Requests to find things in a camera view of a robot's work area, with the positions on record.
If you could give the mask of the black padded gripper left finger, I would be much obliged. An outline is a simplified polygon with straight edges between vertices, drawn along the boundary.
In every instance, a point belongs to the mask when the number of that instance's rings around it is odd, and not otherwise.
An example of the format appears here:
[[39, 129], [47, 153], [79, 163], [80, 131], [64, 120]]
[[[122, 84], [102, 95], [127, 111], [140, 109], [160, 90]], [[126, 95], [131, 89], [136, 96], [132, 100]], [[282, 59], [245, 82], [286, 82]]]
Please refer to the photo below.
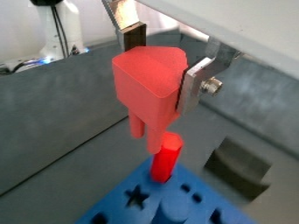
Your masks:
[[146, 46], [146, 23], [139, 20], [135, 0], [102, 0], [116, 37], [126, 52], [136, 46]]

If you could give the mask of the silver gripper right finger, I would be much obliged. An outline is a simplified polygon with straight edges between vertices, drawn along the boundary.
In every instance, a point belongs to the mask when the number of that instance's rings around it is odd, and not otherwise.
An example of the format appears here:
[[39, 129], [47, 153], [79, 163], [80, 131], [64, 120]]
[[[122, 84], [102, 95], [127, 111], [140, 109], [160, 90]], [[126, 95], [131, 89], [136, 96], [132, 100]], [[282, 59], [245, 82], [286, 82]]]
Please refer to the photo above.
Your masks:
[[223, 83], [215, 78], [239, 56], [239, 51], [231, 46], [209, 38], [206, 54], [197, 63], [190, 66], [182, 75], [182, 84], [176, 102], [176, 111], [186, 115], [198, 105], [202, 94], [215, 95]]

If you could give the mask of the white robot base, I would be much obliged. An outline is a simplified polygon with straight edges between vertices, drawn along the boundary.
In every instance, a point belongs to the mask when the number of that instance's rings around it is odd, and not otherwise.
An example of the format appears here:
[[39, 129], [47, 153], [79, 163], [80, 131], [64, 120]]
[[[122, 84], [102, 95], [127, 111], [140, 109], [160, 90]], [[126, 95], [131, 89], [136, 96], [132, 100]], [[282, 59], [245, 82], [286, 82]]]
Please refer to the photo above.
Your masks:
[[72, 0], [0, 0], [0, 76], [87, 51]]

